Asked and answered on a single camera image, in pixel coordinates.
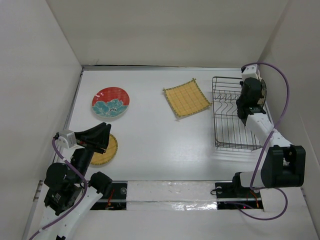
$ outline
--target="yellow cloth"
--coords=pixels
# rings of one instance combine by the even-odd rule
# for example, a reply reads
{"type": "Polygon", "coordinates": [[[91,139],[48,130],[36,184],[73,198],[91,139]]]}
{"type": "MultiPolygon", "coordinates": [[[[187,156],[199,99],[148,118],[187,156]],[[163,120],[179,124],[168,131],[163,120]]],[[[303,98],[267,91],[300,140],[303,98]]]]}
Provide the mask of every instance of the yellow cloth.
{"type": "Polygon", "coordinates": [[[199,113],[211,105],[200,90],[195,78],[182,85],[163,89],[163,91],[170,107],[179,118],[199,113]]]}
{"type": "Polygon", "coordinates": [[[93,154],[91,164],[92,165],[102,165],[102,164],[106,164],[106,163],[110,162],[114,158],[114,156],[116,155],[117,150],[118,150],[118,141],[115,138],[115,136],[110,134],[109,145],[106,148],[105,153],[100,154],[100,153],[95,152],[93,154]]]}

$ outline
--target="white wall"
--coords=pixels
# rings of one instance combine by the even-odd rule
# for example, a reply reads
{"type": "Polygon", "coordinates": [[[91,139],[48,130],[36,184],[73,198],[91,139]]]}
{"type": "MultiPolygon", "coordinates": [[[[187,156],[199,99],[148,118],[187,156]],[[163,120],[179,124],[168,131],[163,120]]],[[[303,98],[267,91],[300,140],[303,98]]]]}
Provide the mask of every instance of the white wall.
{"type": "MultiPolygon", "coordinates": [[[[320,234],[320,28],[318,0],[292,0],[284,12],[274,37],[261,60],[280,67],[288,77],[290,104],[280,129],[296,145],[306,150],[303,188],[313,222],[320,234]]],[[[282,112],[285,101],[283,80],[265,67],[267,101],[273,119],[282,112]]]]}
{"type": "Polygon", "coordinates": [[[0,239],[22,238],[81,66],[45,0],[0,1],[0,239]]]}
{"type": "Polygon", "coordinates": [[[239,67],[288,0],[47,0],[82,65],[239,67]]]}

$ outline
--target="black wire rack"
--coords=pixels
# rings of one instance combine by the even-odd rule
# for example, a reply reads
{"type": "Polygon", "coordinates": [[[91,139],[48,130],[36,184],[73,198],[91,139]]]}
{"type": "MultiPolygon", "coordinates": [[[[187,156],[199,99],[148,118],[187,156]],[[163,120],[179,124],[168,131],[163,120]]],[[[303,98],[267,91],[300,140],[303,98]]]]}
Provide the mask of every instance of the black wire rack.
{"type": "Polygon", "coordinates": [[[212,78],[214,143],[218,148],[245,150],[262,148],[256,136],[237,116],[236,101],[241,95],[241,80],[242,78],[238,77],[212,78]]]}

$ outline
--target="teal flower design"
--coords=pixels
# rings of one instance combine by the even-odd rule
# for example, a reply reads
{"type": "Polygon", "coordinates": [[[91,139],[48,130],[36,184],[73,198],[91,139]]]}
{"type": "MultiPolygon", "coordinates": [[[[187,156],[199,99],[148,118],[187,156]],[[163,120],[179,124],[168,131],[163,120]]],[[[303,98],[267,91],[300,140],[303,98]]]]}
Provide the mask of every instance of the teal flower design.
{"type": "Polygon", "coordinates": [[[128,106],[125,106],[123,101],[119,101],[119,99],[112,99],[107,103],[104,101],[97,101],[92,109],[100,117],[114,118],[122,114],[127,107],[128,106]]]}

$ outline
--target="yellow round plate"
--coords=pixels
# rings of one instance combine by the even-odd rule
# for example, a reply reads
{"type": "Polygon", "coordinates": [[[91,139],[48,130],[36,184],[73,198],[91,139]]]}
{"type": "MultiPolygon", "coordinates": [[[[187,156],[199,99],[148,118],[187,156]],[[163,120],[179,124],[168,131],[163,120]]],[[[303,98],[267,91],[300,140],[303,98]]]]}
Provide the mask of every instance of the yellow round plate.
{"type": "Polygon", "coordinates": [[[90,164],[92,165],[102,165],[110,162],[116,155],[118,151],[118,142],[115,136],[110,134],[109,136],[109,145],[106,148],[106,151],[104,154],[100,154],[95,152],[93,154],[92,160],[90,164]]]}

